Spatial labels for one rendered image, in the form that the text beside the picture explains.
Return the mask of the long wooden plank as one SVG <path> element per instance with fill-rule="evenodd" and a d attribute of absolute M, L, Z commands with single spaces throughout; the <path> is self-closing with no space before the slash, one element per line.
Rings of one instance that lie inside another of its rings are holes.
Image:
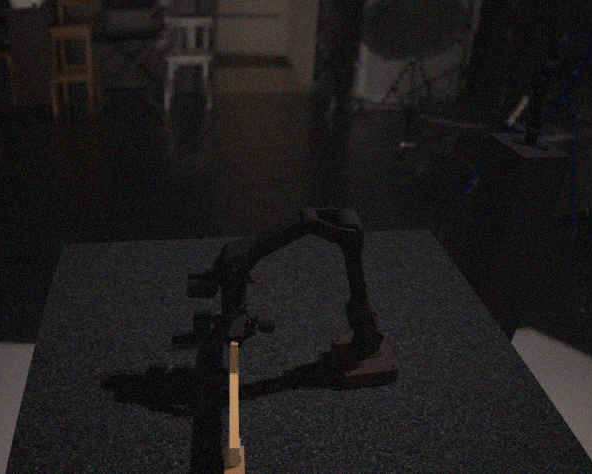
<path fill-rule="evenodd" d="M 238 341 L 230 342 L 230 446 L 229 457 L 231 466 L 239 466 L 239 412 L 238 412 L 238 383 L 239 383 L 239 368 L 238 368 Z"/>

